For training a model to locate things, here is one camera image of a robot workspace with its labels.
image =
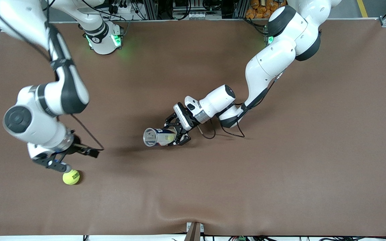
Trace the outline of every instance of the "table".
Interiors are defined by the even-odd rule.
[[[222,84],[244,101],[245,65],[262,36],[242,21],[132,23],[123,49],[99,56],[76,24],[58,28],[90,93],[78,117],[106,150],[66,157],[83,172],[76,186],[29,160],[2,118],[22,87],[54,75],[1,33],[0,235],[178,233],[191,221],[210,235],[386,235],[386,28],[377,20],[324,23],[318,53],[294,62],[242,119],[245,138],[193,130],[172,148],[146,147],[143,131],[186,95]]]

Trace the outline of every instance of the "orange object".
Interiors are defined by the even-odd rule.
[[[248,9],[247,14],[245,14],[245,18],[253,19],[256,15],[256,11],[254,9]]]
[[[274,2],[273,0],[266,0],[266,8],[275,11],[278,8],[278,3]]]
[[[263,18],[270,18],[271,16],[271,11],[270,10],[267,10],[264,14],[263,14]]]
[[[264,14],[267,11],[266,7],[260,6],[257,8],[257,13],[258,14]]]
[[[253,8],[253,9],[257,9],[259,6],[260,6],[260,2],[259,2],[259,0],[251,0],[251,7]]]

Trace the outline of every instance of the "green led light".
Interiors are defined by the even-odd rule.
[[[89,42],[89,46],[92,47],[92,44],[90,43],[90,39],[89,39],[89,37],[87,35],[86,35],[86,39]]]
[[[111,38],[113,39],[113,42],[114,42],[114,44],[118,47],[118,46],[120,46],[120,37],[119,36],[114,36],[114,35],[111,35]]]

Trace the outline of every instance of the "black cable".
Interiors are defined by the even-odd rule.
[[[136,15],[138,15],[138,17],[140,17],[142,20],[146,20],[146,18],[144,17],[144,15],[142,15],[142,12],[141,12],[141,10],[138,7],[138,2],[136,0],[131,0],[130,3],[132,4],[132,6],[133,6],[133,3],[135,3],[135,5],[136,5],[136,10],[135,10]]]
[[[192,9],[192,4],[190,2],[190,0],[186,0],[186,13],[184,14],[184,16],[182,18],[180,18],[179,20],[183,20],[185,19],[189,14],[190,14],[190,11]]]
[[[253,24],[253,27],[257,30],[257,32],[259,32],[263,35],[266,35],[264,32],[262,32],[260,29],[258,29],[258,27],[255,24]]]
[[[89,131],[89,129],[87,129],[87,127],[76,116],[74,116],[73,114],[70,114],[70,115],[72,116],[72,118],[74,118],[81,125],[81,127],[87,132],[87,134],[89,134],[89,136],[92,137],[92,139],[96,143],[98,143],[98,145],[101,147],[101,149],[96,149],[96,148],[92,148],[92,149],[95,149],[96,151],[105,150],[105,148],[102,146],[102,144],[98,141],[98,139],[95,138],[95,136]]]
[[[107,13],[107,12],[104,12],[104,11],[101,11],[101,10],[98,10],[94,7],[92,7],[89,3],[86,3],[86,1],[84,0],[81,0],[83,3],[85,3],[88,7],[90,7],[91,9],[97,11],[97,12],[100,12],[100,13],[103,13],[103,14],[106,14],[106,15],[110,15],[110,16],[114,16],[114,17],[117,17],[117,18],[120,18],[120,20],[124,20],[124,21],[127,21],[125,18],[123,18],[122,16],[117,16],[117,15],[114,15],[114,14],[110,14],[110,13]]]
[[[271,86],[268,88],[268,93],[269,93],[269,91],[271,90],[271,88],[272,88],[272,86],[273,86],[274,83],[275,83],[275,81],[273,81],[272,84],[271,84]],[[254,106],[252,106],[252,107],[250,107],[250,108],[246,108],[246,110],[251,110],[252,108],[254,108],[254,107],[260,105],[260,103],[265,99],[266,95],[264,95],[264,96],[262,97],[262,99],[261,99],[257,104],[255,104]]]
[[[221,3],[220,5],[218,5],[217,7],[215,7],[214,9],[212,9],[211,5],[209,5],[208,7],[205,5],[205,3],[208,2],[208,0],[203,0],[202,1],[202,7],[204,9],[206,9],[207,11],[217,11],[217,10],[220,10],[221,9]]]
[[[47,9],[49,9],[52,5],[53,5],[53,3],[55,2],[56,0],[53,0],[50,4],[49,4],[49,2],[47,2],[47,6],[43,9],[43,11],[46,11]]]
[[[238,130],[239,130],[239,132],[242,134],[242,136],[237,135],[237,134],[233,134],[233,133],[230,133],[230,132],[227,132],[227,131],[224,129],[224,127],[221,125],[221,121],[220,121],[220,120],[219,120],[219,123],[220,123],[221,129],[222,129],[224,132],[226,132],[227,134],[230,134],[230,135],[232,135],[232,136],[242,137],[242,138],[245,137],[245,134],[242,132],[241,128],[239,127],[239,122],[238,122],[238,120],[236,120],[236,125],[238,126]]]
[[[260,27],[265,27],[266,25],[261,25],[261,24],[258,24],[258,23],[254,23],[253,20],[248,20],[244,17],[236,17],[236,18],[239,18],[239,19],[242,19],[244,21],[246,21],[248,24],[251,24],[251,25],[255,25],[255,26],[260,26]]]
[[[46,1],[47,3],[47,20],[46,20],[46,26],[49,25],[49,21],[50,21],[50,6],[52,6],[52,4],[55,2],[56,0],[53,0],[53,2],[51,2],[49,4],[49,0]],[[49,51],[47,51],[49,53],[49,57],[52,58],[52,53],[50,53],[50,36],[49,38],[47,39],[47,46],[49,47]],[[55,79],[57,80],[58,79],[58,75],[57,73],[55,72]]]
[[[236,17],[236,18],[239,18],[239,19],[242,19],[242,20],[246,21],[247,23],[249,23],[250,25],[252,25],[252,26],[254,27],[254,29],[257,30],[257,32],[259,32],[260,34],[266,35],[264,32],[262,32],[260,29],[258,29],[258,27],[264,28],[265,25],[260,25],[260,24],[257,24],[257,23],[253,23],[253,21],[252,21],[251,19],[248,20],[248,19],[246,19],[246,18],[244,18],[244,17]]]
[[[274,83],[275,83],[275,81],[273,81],[272,84],[271,84],[271,86],[268,88],[268,92],[269,92],[269,90],[272,88],[272,86],[273,86]],[[262,99],[261,99],[257,104],[255,104],[254,106],[252,106],[252,107],[250,107],[250,108],[246,108],[245,110],[251,110],[252,108],[258,106],[258,105],[265,99],[265,97],[266,97],[266,95],[264,95],[264,96],[262,97]],[[232,136],[242,137],[242,138],[245,137],[245,134],[242,132],[241,128],[239,127],[239,122],[238,122],[238,120],[236,120],[236,124],[237,124],[238,129],[239,129],[239,132],[242,134],[242,136],[237,135],[237,134],[233,134],[233,133],[230,133],[230,132],[227,132],[227,131],[223,128],[223,126],[221,125],[221,121],[220,121],[220,120],[219,120],[219,123],[220,123],[221,129],[222,129],[224,132],[226,132],[227,134],[230,134],[230,135],[232,135]]]
[[[33,47],[37,52],[40,53],[41,56],[43,56],[47,61],[51,61],[50,57],[47,56],[38,46],[36,46],[35,44],[31,43],[31,41],[29,41],[25,36],[23,36],[21,33],[19,33],[16,29],[14,29],[9,23],[7,23],[7,21],[1,17],[0,15],[0,20],[6,25],[8,26],[15,34],[19,35],[19,37],[25,41],[27,44],[29,44],[31,47]]]
[[[169,12],[169,10],[170,10],[170,1],[171,0],[167,0],[166,1],[166,6],[165,6],[165,11],[167,12],[167,15],[168,15],[168,17],[170,18],[170,19],[174,19],[174,17],[172,16],[172,14]]]
[[[211,139],[214,139],[214,137],[216,136],[216,129],[215,129],[214,124],[212,123],[212,119],[209,119],[209,122],[211,122],[211,125],[212,125],[212,127],[214,128],[214,135],[213,135],[212,137],[205,136],[205,134],[203,134],[203,132],[202,132],[200,126],[198,126],[197,128],[199,129],[199,131],[200,131],[200,133],[202,134],[203,137],[205,137],[205,138],[208,139],[208,140],[211,140]]]

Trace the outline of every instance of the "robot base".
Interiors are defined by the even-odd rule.
[[[95,50],[95,52],[100,55],[108,55],[116,49],[121,49],[123,44],[124,29],[110,21],[107,21],[106,23],[109,27],[109,31],[107,36],[102,39],[101,43],[94,43],[86,36],[89,41],[90,49]]]

